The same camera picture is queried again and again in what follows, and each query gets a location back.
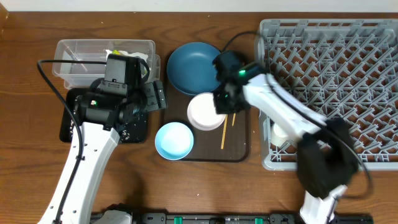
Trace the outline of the pink bowl with rice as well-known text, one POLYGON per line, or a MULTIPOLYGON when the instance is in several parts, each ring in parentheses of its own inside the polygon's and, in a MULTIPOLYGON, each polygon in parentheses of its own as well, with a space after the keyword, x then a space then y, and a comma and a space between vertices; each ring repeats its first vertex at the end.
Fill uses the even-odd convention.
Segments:
POLYGON ((211 131, 225 121, 226 115, 216 112, 212 93, 201 93, 189 102, 187 118, 193 127, 201 131, 211 131))

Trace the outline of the white napkin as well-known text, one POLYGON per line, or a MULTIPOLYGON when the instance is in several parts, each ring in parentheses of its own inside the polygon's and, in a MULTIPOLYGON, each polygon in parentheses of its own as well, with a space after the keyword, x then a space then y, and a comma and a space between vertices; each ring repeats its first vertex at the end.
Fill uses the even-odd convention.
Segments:
MULTIPOLYGON (((106 52, 106 58, 108 58, 108 56, 110 54, 112 54, 111 52, 113 50, 105 49, 104 51, 106 52)), ((140 52, 129 53, 129 52, 124 51, 124 50, 118 50, 118 51, 120 51, 122 53, 122 56, 137 57, 137 58, 143 59, 144 64, 141 65, 141 77, 143 79, 148 79, 149 78, 150 66, 147 63, 147 59, 149 58, 149 56, 147 54, 140 53, 140 52)))

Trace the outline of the light blue bowl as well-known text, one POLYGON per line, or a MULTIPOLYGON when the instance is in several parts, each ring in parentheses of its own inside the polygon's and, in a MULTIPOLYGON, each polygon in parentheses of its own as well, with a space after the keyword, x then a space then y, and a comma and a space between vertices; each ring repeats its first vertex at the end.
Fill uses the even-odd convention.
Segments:
POLYGON ((186 157, 193 148, 191 129, 179 122, 163 125, 155 136, 155 148, 164 159, 176 161, 186 157))

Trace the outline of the white cup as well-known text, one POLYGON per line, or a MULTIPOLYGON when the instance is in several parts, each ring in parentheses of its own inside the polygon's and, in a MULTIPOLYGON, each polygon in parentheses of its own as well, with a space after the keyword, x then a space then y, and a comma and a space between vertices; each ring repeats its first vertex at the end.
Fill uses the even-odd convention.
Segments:
POLYGON ((294 141, 294 129, 290 126, 284 127, 274 123, 271 127, 271 143, 277 147, 284 144, 292 145, 294 141))

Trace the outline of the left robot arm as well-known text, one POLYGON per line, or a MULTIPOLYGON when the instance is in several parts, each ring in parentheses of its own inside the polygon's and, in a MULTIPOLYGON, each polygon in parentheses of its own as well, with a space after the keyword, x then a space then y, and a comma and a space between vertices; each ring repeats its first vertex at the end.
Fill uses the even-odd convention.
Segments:
POLYGON ((69 107, 46 75, 74 127, 70 152, 41 223, 89 223, 104 169, 122 132, 142 114, 165 109, 165 95, 159 80, 147 83, 147 62, 139 56, 109 54, 104 78, 75 98, 69 107))

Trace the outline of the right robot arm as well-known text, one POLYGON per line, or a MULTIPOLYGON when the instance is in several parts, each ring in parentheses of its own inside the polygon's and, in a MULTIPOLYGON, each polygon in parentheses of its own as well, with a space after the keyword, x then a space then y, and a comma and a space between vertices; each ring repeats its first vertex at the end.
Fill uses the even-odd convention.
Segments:
POLYGON ((253 106, 274 123, 271 143, 295 144, 297 177, 305 189, 300 217, 305 223, 330 223, 338 200, 359 169, 348 124, 328 119, 282 88, 260 63, 243 64, 232 51, 213 60, 220 86, 214 91, 218 114, 253 106))

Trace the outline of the black waste tray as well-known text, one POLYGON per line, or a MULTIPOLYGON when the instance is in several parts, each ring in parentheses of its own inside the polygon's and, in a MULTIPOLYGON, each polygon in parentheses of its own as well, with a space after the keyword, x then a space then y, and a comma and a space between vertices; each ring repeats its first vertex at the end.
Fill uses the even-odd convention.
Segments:
MULTIPOLYGON (((66 102, 69 107, 74 105, 75 98, 87 92, 87 88, 72 88, 68 91, 66 102)), ((140 143, 147 138, 148 114, 140 114, 134 123, 129 124, 120 132, 122 143, 140 143)), ((71 142, 73 134, 73 121, 66 110, 63 112, 60 125, 59 139, 62 142, 71 142)))

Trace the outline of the clear plastic waste bin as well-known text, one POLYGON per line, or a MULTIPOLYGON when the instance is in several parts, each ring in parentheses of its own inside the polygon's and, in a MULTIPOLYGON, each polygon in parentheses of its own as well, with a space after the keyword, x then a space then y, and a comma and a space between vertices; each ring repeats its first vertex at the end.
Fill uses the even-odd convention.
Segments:
MULTIPOLYGON (((150 75, 147 82, 160 78, 160 57, 155 53, 153 40, 138 39, 64 39, 58 42, 55 51, 56 60, 78 60, 105 62, 109 50, 124 50, 129 53, 147 54, 150 75)), ((55 63, 52 73, 64 80, 64 87, 86 88, 98 78, 103 78, 106 66, 98 64, 55 63)))

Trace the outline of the right wooden chopstick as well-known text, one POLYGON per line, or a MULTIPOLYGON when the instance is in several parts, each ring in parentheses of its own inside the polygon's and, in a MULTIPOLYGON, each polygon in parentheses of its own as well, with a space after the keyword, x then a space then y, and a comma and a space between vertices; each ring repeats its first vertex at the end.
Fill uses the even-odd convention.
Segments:
POLYGON ((233 114, 232 126, 234 126, 236 120, 236 113, 233 114))

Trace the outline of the wooden chopstick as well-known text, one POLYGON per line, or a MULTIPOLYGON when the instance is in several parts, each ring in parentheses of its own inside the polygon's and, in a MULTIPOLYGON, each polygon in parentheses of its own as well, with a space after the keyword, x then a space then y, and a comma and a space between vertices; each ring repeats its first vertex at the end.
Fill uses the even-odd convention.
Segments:
POLYGON ((228 115, 226 114, 225 118, 224 118, 224 123, 223 123, 223 134, 222 134, 220 149, 224 149, 227 126, 228 126, 228 115))
POLYGON ((234 126, 236 120, 236 113, 233 114, 232 126, 234 126))

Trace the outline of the left wooden chopstick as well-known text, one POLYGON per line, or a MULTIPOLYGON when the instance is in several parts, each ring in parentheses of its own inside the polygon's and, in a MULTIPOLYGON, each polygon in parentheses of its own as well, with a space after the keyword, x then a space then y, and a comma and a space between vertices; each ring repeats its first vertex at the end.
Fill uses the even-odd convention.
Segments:
POLYGON ((224 118, 224 123, 223 123, 223 134, 222 134, 220 149, 224 149, 227 126, 228 126, 228 115, 226 114, 225 118, 224 118))

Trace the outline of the spilled rice grains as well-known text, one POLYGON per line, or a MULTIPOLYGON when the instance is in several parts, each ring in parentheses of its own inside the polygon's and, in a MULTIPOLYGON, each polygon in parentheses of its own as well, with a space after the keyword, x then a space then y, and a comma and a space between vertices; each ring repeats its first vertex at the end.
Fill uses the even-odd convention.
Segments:
MULTIPOLYGON (((129 124, 120 132, 123 143, 140 143, 147 139, 148 114, 140 114, 134 123, 129 124)), ((59 138, 62 142, 71 142, 73 121, 67 113, 63 115, 59 138)))

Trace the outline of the brown serving tray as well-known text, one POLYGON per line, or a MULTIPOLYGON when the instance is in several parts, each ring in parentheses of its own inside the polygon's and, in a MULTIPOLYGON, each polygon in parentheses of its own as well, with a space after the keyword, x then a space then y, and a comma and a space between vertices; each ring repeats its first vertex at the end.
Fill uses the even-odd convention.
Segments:
POLYGON ((240 162, 248 156, 250 148, 250 134, 249 113, 247 111, 241 111, 236 114, 234 126, 232 126, 233 114, 228 116, 224 149, 220 149, 224 122, 214 130, 201 131, 193 127, 188 121, 188 104, 196 95, 190 96, 178 91, 169 82, 167 76, 165 96, 167 99, 167 108, 163 112, 163 125, 171 122, 183 123, 187 125, 193 133, 193 148, 186 157, 180 160, 200 162, 240 162))

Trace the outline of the dark blue plate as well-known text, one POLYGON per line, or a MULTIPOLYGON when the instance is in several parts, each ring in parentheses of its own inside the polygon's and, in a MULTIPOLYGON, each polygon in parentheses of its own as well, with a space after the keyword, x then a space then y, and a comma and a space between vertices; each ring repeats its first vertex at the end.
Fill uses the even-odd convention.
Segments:
POLYGON ((217 89, 213 60, 220 51, 207 43, 190 42, 172 52, 167 62, 169 82, 180 92, 195 96, 217 89))

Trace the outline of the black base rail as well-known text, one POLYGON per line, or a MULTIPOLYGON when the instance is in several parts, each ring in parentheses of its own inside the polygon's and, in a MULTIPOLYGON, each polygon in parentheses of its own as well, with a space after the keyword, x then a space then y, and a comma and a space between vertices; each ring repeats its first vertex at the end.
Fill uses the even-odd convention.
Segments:
MULTIPOLYGON (((89 223, 119 223, 105 217, 104 213, 91 215, 89 223)), ((270 214, 270 215, 168 215, 165 213, 143 213, 132 216, 131 221, 121 223, 142 224, 295 224, 304 223, 298 215, 270 214)), ((335 224, 373 224, 372 216, 335 215, 330 223, 335 224)))

